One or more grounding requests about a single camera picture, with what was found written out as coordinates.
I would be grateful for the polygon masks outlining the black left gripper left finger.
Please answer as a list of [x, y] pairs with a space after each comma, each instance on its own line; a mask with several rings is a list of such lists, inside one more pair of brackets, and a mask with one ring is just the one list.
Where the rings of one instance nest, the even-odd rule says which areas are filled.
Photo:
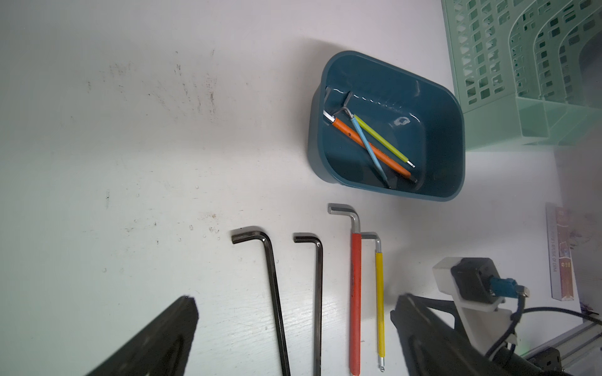
[[198, 324], [194, 298], [181, 296], [91, 375], [183, 375]]

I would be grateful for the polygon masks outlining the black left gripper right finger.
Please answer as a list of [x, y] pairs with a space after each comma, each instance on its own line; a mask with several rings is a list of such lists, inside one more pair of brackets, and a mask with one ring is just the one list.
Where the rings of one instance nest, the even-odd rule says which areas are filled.
[[454, 302], [412, 294], [390, 312], [410, 375], [509, 375], [467, 338]]

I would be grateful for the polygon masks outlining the yellow hex key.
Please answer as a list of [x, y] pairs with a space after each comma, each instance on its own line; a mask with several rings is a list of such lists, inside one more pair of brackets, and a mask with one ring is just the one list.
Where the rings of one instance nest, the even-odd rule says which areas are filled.
[[375, 270], [376, 270], [376, 326], [377, 326], [377, 352], [379, 357], [379, 370], [385, 371], [386, 337], [384, 313], [384, 268], [383, 252], [379, 235], [374, 232], [362, 233], [363, 240], [375, 243]]

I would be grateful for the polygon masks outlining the orange hex key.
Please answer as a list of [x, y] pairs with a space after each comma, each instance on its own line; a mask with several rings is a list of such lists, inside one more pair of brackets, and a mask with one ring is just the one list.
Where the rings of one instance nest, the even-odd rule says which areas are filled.
[[[327, 111], [323, 111], [323, 115], [336, 129], [338, 129], [341, 133], [343, 133], [348, 138], [352, 139], [354, 142], [356, 142], [356, 144], [360, 145], [361, 147], [363, 147], [366, 150], [360, 137], [354, 130], [352, 130], [344, 122], [340, 121], [340, 119], [338, 119], [337, 117], [329, 114]], [[406, 180], [409, 180], [413, 183], [418, 182], [418, 180], [413, 175], [411, 175], [411, 173], [407, 169], [403, 168], [401, 165], [396, 163], [396, 161], [394, 161], [393, 159], [388, 157], [380, 149], [374, 147], [373, 145], [372, 145], [372, 149], [374, 150], [376, 157], [379, 159], [380, 164], [381, 164], [381, 162], [384, 163], [386, 166], [388, 166], [390, 169], [393, 169], [397, 174], [401, 175]]]

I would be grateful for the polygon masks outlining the lime green hex key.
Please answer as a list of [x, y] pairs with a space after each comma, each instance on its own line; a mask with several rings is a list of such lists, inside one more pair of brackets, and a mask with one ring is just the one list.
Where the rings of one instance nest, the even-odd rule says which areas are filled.
[[400, 159], [404, 163], [410, 165], [412, 168], [415, 168], [415, 165], [403, 153], [401, 153], [400, 150], [398, 150], [396, 147], [394, 147], [389, 141], [384, 139], [379, 133], [377, 133], [377, 131], [375, 131], [373, 128], [371, 128], [366, 122], [364, 122], [357, 115], [354, 116], [354, 119], [357, 121], [359, 126], [364, 131], [366, 131], [370, 136], [372, 136], [380, 144], [382, 144], [385, 148], [387, 148], [387, 150], [389, 150], [391, 153], [393, 153], [398, 159]]

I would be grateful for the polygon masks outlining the blue hex key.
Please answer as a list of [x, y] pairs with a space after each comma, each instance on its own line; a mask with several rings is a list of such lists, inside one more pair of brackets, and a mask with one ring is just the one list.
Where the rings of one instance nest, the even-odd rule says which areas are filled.
[[374, 166], [376, 167], [376, 170], [379, 172], [379, 175], [381, 177], [381, 180], [384, 183], [385, 188], [390, 188], [390, 184], [389, 184], [387, 175], [385, 174], [383, 167], [380, 164], [379, 159], [376, 157], [374, 150], [372, 149], [372, 145], [370, 144], [370, 142], [368, 142], [368, 139], [366, 138], [365, 134], [363, 133], [362, 127], [360, 126], [359, 122], [357, 121], [355, 115], [348, 108], [348, 103], [351, 100], [352, 96], [353, 96], [353, 93], [351, 91], [349, 91], [348, 94], [346, 94], [345, 100], [343, 101], [341, 108], [336, 113], [338, 114], [340, 112], [343, 112], [347, 115], [347, 117], [349, 117], [349, 119], [351, 120], [351, 123], [353, 124], [353, 127], [355, 129], [355, 132], [360, 137], [362, 143], [364, 144], [366, 150], [368, 151], [368, 154], [369, 154]]

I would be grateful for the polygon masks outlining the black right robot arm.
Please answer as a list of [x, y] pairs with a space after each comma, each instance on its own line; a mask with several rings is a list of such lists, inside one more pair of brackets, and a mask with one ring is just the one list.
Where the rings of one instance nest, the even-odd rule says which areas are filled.
[[560, 352], [552, 347], [547, 347], [528, 359], [502, 348], [494, 355], [492, 362], [511, 375], [568, 375], [563, 371]]

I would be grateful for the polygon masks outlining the red hex key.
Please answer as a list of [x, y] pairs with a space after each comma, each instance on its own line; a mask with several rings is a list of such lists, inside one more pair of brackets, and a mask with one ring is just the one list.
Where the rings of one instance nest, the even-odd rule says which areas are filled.
[[357, 212], [349, 205], [328, 204], [328, 213], [351, 219], [351, 304], [349, 369], [351, 375], [361, 374], [362, 334], [362, 234]]

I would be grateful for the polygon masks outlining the long black hex key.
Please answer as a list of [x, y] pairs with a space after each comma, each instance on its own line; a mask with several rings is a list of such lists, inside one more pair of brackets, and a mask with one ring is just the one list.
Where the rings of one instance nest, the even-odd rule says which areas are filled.
[[271, 302], [274, 313], [274, 324], [277, 336], [277, 346], [279, 359], [283, 375], [291, 375], [290, 363], [288, 358], [288, 348], [285, 338], [285, 324], [282, 314], [282, 304], [280, 300], [280, 291], [277, 282], [276, 262], [274, 258], [274, 249], [271, 238], [258, 227], [247, 227], [235, 230], [231, 235], [232, 244], [241, 244], [247, 241], [260, 241], [264, 248], [264, 254], [267, 263], [267, 275], [271, 290]]

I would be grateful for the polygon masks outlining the short black hex key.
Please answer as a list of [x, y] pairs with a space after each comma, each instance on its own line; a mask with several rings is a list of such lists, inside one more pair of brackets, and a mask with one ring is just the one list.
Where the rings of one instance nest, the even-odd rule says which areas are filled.
[[313, 244], [316, 250], [315, 284], [314, 284], [314, 351], [313, 375], [321, 375], [321, 345], [322, 345], [322, 299], [323, 299], [323, 244], [312, 233], [294, 233], [296, 244]]

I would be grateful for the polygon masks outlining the teal plastic storage box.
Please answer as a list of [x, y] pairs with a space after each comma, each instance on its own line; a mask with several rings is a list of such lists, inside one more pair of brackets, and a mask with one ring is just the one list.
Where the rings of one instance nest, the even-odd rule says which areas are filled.
[[[413, 183], [381, 162], [389, 180], [385, 188], [367, 150], [336, 129], [323, 111], [355, 131], [343, 112], [348, 108], [400, 150], [414, 165], [404, 163], [363, 129], [368, 142], [407, 169]], [[354, 51], [327, 62], [314, 94], [307, 142], [314, 173], [327, 183], [432, 201], [449, 201], [465, 176], [464, 120], [448, 89], [407, 70]]]

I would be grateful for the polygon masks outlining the red flat package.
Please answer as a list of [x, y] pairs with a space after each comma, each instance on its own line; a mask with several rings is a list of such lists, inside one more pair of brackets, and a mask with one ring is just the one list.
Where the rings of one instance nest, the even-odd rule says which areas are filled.
[[551, 297], [557, 301], [574, 301], [569, 212], [553, 203], [546, 203], [546, 219]]

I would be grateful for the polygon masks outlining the green mesh file organizer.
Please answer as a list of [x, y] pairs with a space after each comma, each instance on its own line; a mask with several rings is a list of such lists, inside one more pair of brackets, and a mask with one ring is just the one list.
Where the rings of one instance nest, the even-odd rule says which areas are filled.
[[601, 123], [579, 59], [601, 33], [599, 1], [442, 4], [467, 150], [567, 147]]

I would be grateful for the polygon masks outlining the aluminium rail frame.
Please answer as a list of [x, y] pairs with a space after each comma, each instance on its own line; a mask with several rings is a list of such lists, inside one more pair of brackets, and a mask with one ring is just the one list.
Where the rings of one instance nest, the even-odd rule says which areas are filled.
[[523, 355], [534, 365], [570, 375], [601, 375], [601, 326], [584, 323]]

